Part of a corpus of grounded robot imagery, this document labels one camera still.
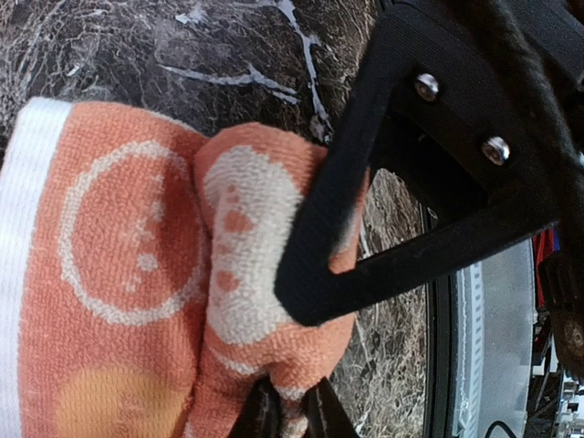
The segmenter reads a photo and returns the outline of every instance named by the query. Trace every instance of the black cord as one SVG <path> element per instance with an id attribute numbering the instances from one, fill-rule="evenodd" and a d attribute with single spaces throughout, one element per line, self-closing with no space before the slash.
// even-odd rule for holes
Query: black cord
<path id="1" fill-rule="evenodd" d="M 577 269 L 584 266 L 584 169 L 542 62 L 504 0 L 444 2 L 473 35 L 534 142 L 558 208 L 562 250 L 580 275 L 575 284 L 584 283 Z"/>
<path id="2" fill-rule="evenodd" d="M 503 429 L 509 438 L 517 438 L 517 435 L 515 435 L 513 433 L 513 431 L 511 430 L 511 428 L 509 426 L 507 426 L 504 422 L 493 422 L 489 426 L 489 428 L 486 430 L 485 438 L 491 438 L 491 435 L 493 434 L 493 430 L 497 427 L 500 427 L 501 429 Z"/>

